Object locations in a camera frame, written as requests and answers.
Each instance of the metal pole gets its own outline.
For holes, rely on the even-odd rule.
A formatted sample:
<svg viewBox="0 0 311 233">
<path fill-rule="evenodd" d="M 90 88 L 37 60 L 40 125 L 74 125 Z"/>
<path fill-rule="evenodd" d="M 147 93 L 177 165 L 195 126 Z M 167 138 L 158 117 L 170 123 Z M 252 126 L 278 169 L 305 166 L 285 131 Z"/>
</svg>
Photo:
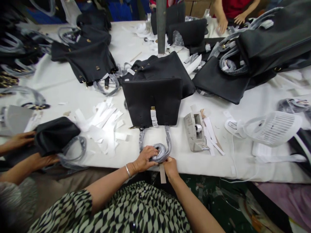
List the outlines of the metal pole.
<svg viewBox="0 0 311 233">
<path fill-rule="evenodd" d="M 156 1 L 156 29 L 158 33 L 158 53 L 165 53 L 166 0 Z"/>
</svg>

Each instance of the purple fabric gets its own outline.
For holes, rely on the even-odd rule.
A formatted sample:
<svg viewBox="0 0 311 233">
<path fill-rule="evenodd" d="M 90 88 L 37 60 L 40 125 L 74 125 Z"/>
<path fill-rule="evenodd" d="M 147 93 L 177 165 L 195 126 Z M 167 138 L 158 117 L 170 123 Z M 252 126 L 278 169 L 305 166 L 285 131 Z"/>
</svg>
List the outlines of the purple fabric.
<svg viewBox="0 0 311 233">
<path fill-rule="evenodd" d="M 255 184 L 297 224 L 307 232 L 311 232 L 311 185 L 289 183 Z"/>
</svg>

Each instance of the red shirt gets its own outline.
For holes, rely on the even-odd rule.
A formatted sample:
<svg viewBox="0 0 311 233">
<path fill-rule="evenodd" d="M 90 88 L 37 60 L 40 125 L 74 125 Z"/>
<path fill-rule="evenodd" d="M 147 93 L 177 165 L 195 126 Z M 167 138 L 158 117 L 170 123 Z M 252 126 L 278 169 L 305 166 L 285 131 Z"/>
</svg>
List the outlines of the red shirt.
<svg viewBox="0 0 311 233">
<path fill-rule="evenodd" d="M 223 9 L 227 18 L 234 19 L 244 12 L 251 0 L 222 0 Z"/>
</svg>

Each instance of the cardboard box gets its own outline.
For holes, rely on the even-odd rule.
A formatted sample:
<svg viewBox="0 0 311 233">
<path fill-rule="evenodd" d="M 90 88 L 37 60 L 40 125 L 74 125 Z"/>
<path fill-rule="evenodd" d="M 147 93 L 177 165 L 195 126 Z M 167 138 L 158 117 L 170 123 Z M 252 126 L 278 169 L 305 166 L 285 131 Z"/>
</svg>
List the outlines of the cardboard box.
<svg viewBox="0 0 311 233">
<path fill-rule="evenodd" d="M 193 4 L 193 1 L 185 1 L 185 5 L 186 5 L 186 15 L 187 15 L 187 16 L 190 16 L 190 14 L 191 14 L 192 4 Z"/>
<path fill-rule="evenodd" d="M 202 18 L 205 13 L 205 10 L 209 9 L 210 5 L 211 0 L 193 2 L 190 16 Z"/>
</svg>

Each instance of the patterned blouse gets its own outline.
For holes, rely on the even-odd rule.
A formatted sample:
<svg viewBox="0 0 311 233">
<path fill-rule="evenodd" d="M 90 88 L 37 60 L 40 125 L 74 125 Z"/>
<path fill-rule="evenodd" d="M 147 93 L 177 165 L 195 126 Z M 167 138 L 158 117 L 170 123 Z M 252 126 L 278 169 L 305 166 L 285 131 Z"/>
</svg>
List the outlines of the patterned blouse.
<svg viewBox="0 0 311 233">
<path fill-rule="evenodd" d="M 29 232 L 191 232 L 178 200 L 143 181 L 119 190 L 91 215 L 87 190 L 65 194 Z"/>
</svg>

